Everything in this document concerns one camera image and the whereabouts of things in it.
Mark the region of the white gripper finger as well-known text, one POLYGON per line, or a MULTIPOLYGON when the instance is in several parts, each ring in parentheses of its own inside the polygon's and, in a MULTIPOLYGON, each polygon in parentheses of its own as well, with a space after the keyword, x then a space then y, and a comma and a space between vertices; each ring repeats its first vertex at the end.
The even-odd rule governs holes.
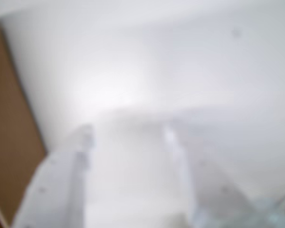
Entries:
POLYGON ((191 227, 257 227, 256 209, 211 157, 200 136, 171 125, 164 127, 163 134, 188 201, 191 227))
POLYGON ((36 168, 13 219, 13 228, 83 228, 86 173, 93 128, 74 130, 36 168))

